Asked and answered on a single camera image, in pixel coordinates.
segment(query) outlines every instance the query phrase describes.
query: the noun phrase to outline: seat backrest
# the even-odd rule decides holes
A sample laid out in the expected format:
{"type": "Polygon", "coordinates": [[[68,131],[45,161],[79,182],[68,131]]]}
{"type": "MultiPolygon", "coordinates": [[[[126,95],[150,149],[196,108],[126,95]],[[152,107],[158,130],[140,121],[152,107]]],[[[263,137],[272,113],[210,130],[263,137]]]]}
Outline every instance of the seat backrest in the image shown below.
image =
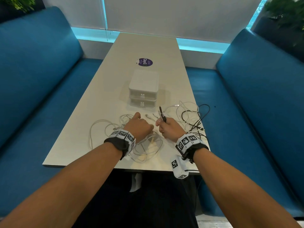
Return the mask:
{"type": "Polygon", "coordinates": [[[245,29],[216,67],[304,205],[304,64],[245,29]]]}
{"type": "Polygon", "coordinates": [[[0,147],[82,54],[58,7],[0,24],[0,147]]]}

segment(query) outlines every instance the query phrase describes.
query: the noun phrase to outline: forearm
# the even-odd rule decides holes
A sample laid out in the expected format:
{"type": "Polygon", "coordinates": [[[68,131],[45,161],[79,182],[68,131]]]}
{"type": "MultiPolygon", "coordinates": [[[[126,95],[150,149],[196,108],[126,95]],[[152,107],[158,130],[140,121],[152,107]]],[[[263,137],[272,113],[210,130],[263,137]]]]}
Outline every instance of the forearm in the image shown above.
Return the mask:
{"type": "Polygon", "coordinates": [[[93,149],[25,199],[0,228],[71,227],[121,156],[111,143],[93,149]]]}
{"type": "Polygon", "coordinates": [[[197,150],[194,162],[233,227],[300,227],[262,188],[207,149],[197,150]]]}

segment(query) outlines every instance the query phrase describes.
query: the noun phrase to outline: white roller blind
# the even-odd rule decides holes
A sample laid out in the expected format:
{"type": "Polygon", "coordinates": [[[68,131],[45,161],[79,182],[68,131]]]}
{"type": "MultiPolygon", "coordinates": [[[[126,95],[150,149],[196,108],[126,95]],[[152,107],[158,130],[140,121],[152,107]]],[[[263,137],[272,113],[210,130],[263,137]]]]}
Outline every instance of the white roller blind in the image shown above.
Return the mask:
{"type": "Polygon", "coordinates": [[[230,43],[261,0],[105,0],[108,29],[230,43]]]}
{"type": "Polygon", "coordinates": [[[104,29],[100,0],[43,0],[46,7],[57,6],[73,27],[104,29]]]}

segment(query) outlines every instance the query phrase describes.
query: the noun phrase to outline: white table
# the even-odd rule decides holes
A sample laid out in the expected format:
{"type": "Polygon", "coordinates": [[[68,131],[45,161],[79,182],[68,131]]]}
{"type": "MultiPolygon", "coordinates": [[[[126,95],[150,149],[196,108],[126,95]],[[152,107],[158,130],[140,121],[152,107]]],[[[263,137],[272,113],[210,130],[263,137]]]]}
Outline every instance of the white table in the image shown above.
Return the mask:
{"type": "MultiPolygon", "coordinates": [[[[90,151],[89,129],[93,122],[107,119],[118,123],[119,116],[140,112],[152,116],[158,106],[166,108],[195,99],[175,38],[120,33],[106,58],[102,62],[82,98],[78,102],[68,122],[61,131],[43,165],[66,166],[90,151]],[[136,62],[140,58],[152,60],[151,66],[143,67],[136,62]],[[128,104],[128,86],[135,69],[157,71],[160,76],[157,107],[140,108],[128,104]]],[[[174,117],[176,108],[171,108],[174,117]]],[[[107,138],[104,133],[108,123],[99,123],[92,129],[93,147],[107,138]]],[[[170,157],[178,154],[175,144],[164,139],[162,148],[147,162],[140,164],[123,159],[115,168],[132,170],[172,171],[170,157]]],[[[188,169],[197,170],[195,164],[188,163],[188,169]]]]}

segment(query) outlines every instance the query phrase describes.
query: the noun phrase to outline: dark pants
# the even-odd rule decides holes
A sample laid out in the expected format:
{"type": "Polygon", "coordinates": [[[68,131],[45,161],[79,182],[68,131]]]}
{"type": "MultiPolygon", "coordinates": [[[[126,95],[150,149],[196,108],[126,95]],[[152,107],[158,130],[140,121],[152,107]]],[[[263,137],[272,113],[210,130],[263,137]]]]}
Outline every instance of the dark pants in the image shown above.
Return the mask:
{"type": "Polygon", "coordinates": [[[198,227],[195,208],[173,174],[143,173],[130,193],[131,173],[114,169],[82,211],[76,227],[198,227]]]}

